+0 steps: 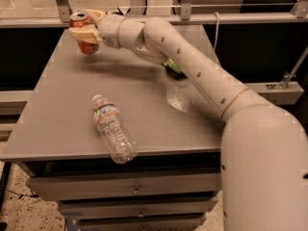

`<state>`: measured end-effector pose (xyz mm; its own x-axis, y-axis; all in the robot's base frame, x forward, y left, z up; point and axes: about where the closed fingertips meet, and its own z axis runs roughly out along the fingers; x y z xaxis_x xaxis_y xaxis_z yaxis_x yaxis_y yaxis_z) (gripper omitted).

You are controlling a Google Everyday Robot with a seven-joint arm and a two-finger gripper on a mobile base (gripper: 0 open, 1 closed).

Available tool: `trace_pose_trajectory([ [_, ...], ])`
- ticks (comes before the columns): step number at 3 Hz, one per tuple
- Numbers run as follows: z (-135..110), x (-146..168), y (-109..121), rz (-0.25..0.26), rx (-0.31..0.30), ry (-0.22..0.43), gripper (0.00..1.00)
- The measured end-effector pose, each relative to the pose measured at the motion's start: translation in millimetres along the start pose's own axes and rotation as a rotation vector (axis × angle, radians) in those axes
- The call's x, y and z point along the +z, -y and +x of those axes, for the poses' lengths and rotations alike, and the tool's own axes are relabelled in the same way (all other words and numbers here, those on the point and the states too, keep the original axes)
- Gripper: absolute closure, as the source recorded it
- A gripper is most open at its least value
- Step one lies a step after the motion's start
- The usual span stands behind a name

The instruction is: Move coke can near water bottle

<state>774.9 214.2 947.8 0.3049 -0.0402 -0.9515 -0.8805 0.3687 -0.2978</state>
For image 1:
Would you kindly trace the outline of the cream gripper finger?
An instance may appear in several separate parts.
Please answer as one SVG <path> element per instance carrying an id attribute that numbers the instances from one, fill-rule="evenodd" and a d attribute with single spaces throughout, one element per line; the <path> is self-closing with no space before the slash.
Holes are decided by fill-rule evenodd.
<path id="1" fill-rule="evenodd" d="M 99 32 L 93 24 L 81 28 L 70 27 L 69 32 L 75 39 L 87 43 L 98 44 L 101 41 Z"/>
<path id="2" fill-rule="evenodd" d="M 86 14 L 91 18 L 94 24 L 99 24 L 106 16 L 106 13 L 98 10 L 85 9 Z"/>

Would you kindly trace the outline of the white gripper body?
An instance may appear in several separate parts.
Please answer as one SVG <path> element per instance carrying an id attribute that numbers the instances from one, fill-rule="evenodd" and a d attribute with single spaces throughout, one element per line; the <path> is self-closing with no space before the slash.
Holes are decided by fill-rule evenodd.
<path id="1" fill-rule="evenodd" d="M 122 15 L 107 14 L 98 22 L 97 29 L 106 46 L 120 48 L 118 30 L 124 19 Z"/>

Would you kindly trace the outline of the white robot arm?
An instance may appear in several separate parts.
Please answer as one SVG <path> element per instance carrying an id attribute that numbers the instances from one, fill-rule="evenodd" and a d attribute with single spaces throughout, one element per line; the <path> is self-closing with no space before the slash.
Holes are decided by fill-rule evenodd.
<path id="1" fill-rule="evenodd" d="M 84 10 L 70 17 L 81 41 L 127 48 L 160 64 L 172 59 L 225 127 L 221 169 L 225 231 L 308 231 L 308 141 L 298 120 L 187 42 L 160 17 L 143 23 Z"/>

